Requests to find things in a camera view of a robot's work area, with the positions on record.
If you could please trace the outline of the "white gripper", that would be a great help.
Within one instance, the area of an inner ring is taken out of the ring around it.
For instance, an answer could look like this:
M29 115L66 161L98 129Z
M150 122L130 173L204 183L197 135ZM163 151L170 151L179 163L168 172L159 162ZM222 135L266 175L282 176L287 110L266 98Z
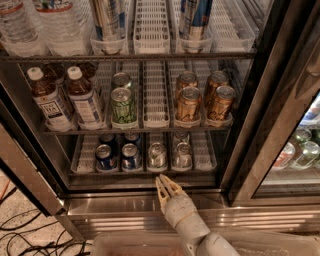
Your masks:
M177 229L180 224L197 226L201 223L192 199L186 196L179 184L167 176L157 177L155 184L161 211L174 229Z

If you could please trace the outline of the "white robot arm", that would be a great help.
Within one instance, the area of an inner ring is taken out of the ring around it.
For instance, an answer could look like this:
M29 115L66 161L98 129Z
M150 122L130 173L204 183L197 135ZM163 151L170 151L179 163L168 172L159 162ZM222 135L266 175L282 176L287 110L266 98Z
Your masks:
M193 200L166 175L155 179L161 211L181 238L187 256L240 256L220 234L211 231Z

